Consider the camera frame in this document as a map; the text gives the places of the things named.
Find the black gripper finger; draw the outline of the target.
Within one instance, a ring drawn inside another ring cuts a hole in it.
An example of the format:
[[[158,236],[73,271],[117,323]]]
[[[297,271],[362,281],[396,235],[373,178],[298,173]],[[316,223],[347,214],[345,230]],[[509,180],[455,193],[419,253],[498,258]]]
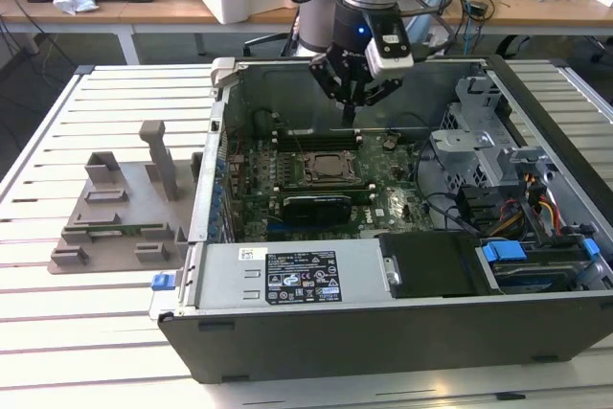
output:
[[[341,124],[351,126],[351,74],[342,52],[325,52],[312,58],[311,75],[331,100],[341,104]]]
[[[350,110],[350,126],[353,126],[357,109],[362,107],[372,107],[381,102],[402,86],[402,79],[384,80],[373,87],[367,88],[364,82],[355,85]]]

